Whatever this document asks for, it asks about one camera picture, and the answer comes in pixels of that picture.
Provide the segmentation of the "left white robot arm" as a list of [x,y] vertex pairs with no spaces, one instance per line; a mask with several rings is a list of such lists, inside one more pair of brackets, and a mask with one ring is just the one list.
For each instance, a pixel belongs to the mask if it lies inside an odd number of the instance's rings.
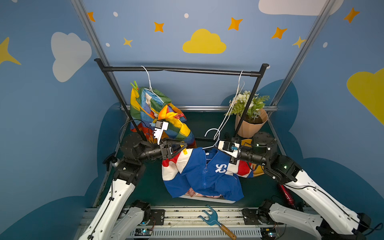
[[80,239],[125,240],[138,225],[147,223],[151,218],[151,205],[139,200],[131,205],[121,220],[118,219],[146,170],[144,162],[171,159],[187,146],[184,141],[169,138],[162,139],[159,143],[150,143],[143,140],[139,133],[125,136],[121,146],[124,156],[116,166],[110,189]]

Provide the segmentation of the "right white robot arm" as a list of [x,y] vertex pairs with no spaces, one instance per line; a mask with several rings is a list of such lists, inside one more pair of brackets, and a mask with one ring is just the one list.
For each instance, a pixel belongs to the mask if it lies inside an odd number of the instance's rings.
[[241,144],[238,138],[220,141],[220,151],[229,155],[230,162],[239,161],[263,168],[265,175],[294,192],[316,214],[311,215],[272,200],[265,200],[258,208],[257,217],[262,223],[283,223],[304,231],[318,240],[365,240],[371,218],[356,213],[329,195],[305,170],[288,156],[277,152],[277,140],[270,134],[258,132],[250,144]]

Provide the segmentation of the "blue red white jacket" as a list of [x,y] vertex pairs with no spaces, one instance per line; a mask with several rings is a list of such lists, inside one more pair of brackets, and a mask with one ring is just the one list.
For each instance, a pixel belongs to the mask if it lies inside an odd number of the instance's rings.
[[250,173],[249,163],[230,164],[230,156],[218,149],[188,149],[162,161],[162,178],[172,198],[206,196],[239,201],[244,197],[240,177]]

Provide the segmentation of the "white wire hanger pink jacket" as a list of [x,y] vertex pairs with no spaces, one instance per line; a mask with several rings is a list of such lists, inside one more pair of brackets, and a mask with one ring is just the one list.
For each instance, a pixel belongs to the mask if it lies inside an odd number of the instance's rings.
[[223,121],[221,122],[221,124],[219,125],[217,133],[214,135],[214,140],[218,140],[219,139],[219,134],[220,134],[221,130],[225,127],[226,123],[228,122],[228,120],[229,120],[229,118],[231,116],[231,112],[232,112],[232,110],[234,108],[234,105],[236,103],[238,95],[241,93],[243,87],[245,86],[245,82],[243,82],[242,86],[240,85],[241,77],[242,77],[243,72],[244,71],[241,71],[241,73],[239,75],[238,86],[237,86],[236,93],[235,93],[234,97],[230,100],[230,107],[229,107],[228,111],[225,113],[225,117],[224,117]]

